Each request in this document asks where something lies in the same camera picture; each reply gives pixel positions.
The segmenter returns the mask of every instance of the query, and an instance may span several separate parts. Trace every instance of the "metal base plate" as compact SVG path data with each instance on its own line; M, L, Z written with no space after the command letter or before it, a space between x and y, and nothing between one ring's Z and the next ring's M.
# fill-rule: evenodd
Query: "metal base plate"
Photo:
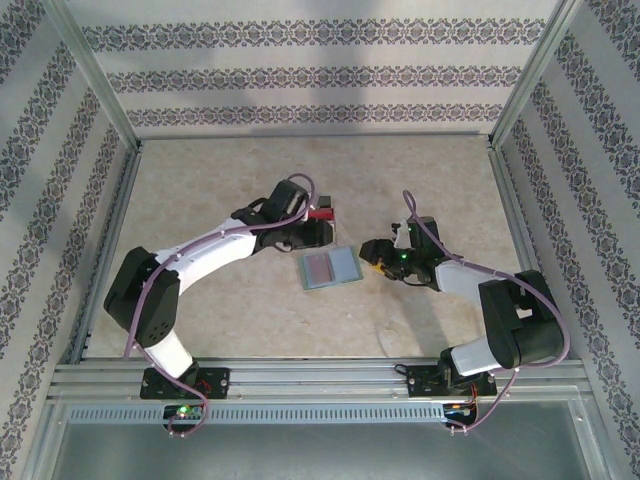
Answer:
M434 379L438 379L440 372L437 365L397 365L396 371L402 372L407 377L407 391L409 398L416 397L446 397L449 395L471 396L471 385L478 389L478 396L494 396L497 394L495 381L488 373L466 377L468 379L462 385L453 385L450 388L439 385Z
M229 390L230 372L228 368L201 367L193 388L209 400L224 400ZM142 377L140 398L143 400L191 400L198 397L174 386L155 368L147 368Z

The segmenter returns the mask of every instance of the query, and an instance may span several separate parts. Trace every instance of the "robotic arm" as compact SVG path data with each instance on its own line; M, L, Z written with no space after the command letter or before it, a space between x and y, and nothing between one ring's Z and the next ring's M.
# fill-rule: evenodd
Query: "robotic arm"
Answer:
M421 217L439 240L432 217ZM451 389L468 385L474 377L496 369L512 369L559 355L564 336L552 312L531 293L512 281L479 272L449 259L415 220L393 224L393 240L363 244L360 258L391 280L411 286L455 293L480 304L486 335L444 350L434 384ZM418 282L407 278L416 276ZM528 270L515 277L553 303L540 272Z
M131 250L107 293L105 310L130 332L145 282L174 257L175 261L168 263L153 281L135 331L135 341L170 376L192 385L198 366L174 330L178 298L201 278L265 248L295 250L333 242L333 227L325 220L307 217L283 225L310 201L304 188L291 180L282 180L269 198L260 198L233 212L220 226L204 235L155 253L142 247ZM266 228L276 223L280 226ZM189 245L194 248L180 255Z

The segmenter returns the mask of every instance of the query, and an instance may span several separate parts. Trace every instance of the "aluminum frame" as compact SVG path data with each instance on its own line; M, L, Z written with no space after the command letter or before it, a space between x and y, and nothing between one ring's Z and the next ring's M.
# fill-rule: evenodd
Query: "aluminum frame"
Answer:
M253 411L262 411L278 406L283 409L301 406L308 410L333 405L339 408L347 406L356 411L389 406L415 410L466 399L409 398L406 379L395 372L395 365L434 365L435 359L211 359L200 363L205 367L224 366L232 371L228 398L212 400L212 408L237 410L251 406ZM140 383L145 368L148 368L148 364L141 359L87 360L80 365L59 365L53 375L23 479L51 478L65 430L73 423L74 408L117 408L134 412L142 405L161 408L162 405L175 404L140 399ZM499 391L509 377L510 372L496 375ZM597 409L588 406L587 401L592 397L582 362L567 360L544 370L522 369L518 382L511 387L503 401L567 403L591 477L615 479L618 477L611 452L606 442L603 445L599 441L606 438L602 436L604 425ZM486 405L493 399L482 397L479 401ZM133 424L149 423L137 422L133 413L126 418ZM239 418L236 423L246 423ZM403 421L433 419L425 420L417 416ZM371 418L368 422L375 423L376 419ZM110 424L110 421L107 419L102 423Z
M506 166L499 146L502 144L522 106L553 50L560 41L579 5L580 0L562 0L554 9L541 41L525 66L518 85L512 92L505 109L496 124L488 143L488 154L500 191L503 206L512 232L518 260L522 268L531 268L536 264L530 240L522 214L516 202L513 187L506 174ZM82 59L80 62L93 79L92 86L101 93L101 101L108 105L109 113L115 116L128 141L137 144L126 118L120 118L119 103L111 98L108 84L103 75L96 73L97 63L83 39L76 38L73 18L68 9L62 8L58 0L47 0L45 8L56 20L56 25L67 31L65 40ZM82 315L79 342L86 345L96 308L99 308L100 292L104 288L106 277L113 258L118 234L124 221L129 196L140 154L133 161L127 174L125 188L122 189L114 211L112 227L108 233L105 254L99 259L100 275L95 282L94 291L85 312ZM148 364L140 359L123 361L120 359L82 359L83 348L74 350L72 363L59 365L54 373L48 397L38 423L32 449L29 453L24 479L51 478L55 462L64 438L64 432L70 422L74 408L78 406L131 406L131 410L140 405L156 405L171 402L145 401L139 397L142 372ZM213 405L225 405L229 408L251 405L257 409L278 405L355 405L363 408L375 405L426 405L442 404L464 400L464 397L409 398L405 379L398 375L393 367L397 363L433 365L435 359L210 359L201 360L205 367L224 366L232 370L227 400L212 401ZM501 391L508 381L509 373L496 375L496 384ZM492 401L491 398L479 399L481 404ZM607 443L602 419L593 402L591 386L586 372L579 360L567 360L560 365L545 370L523 369L518 381L511 388L504 402L566 402L573 425L579 439L583 455L592 478L619 478L617 467Z

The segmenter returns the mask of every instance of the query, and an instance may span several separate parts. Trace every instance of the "patterned wallpaper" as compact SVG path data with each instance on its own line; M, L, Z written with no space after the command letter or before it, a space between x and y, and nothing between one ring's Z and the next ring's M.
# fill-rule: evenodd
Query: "patterned wallpaper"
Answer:
M585 2L503 145L535 254L640 478L640 14Z
M555 0L348 3L69 6L137 134L157 138L489 133Z
M127 156L42 6L0 1L0 479L19 478Z

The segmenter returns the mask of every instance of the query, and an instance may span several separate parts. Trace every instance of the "perforated metal strip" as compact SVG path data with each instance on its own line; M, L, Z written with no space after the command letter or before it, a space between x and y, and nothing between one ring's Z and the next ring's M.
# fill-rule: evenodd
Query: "perforated metal strip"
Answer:
M84 405L73 407L73 424L157 424L164 406ZM216 405L210 424L423 423L444 421L441 404L406 405ZM196 419L187 419L191 423Z

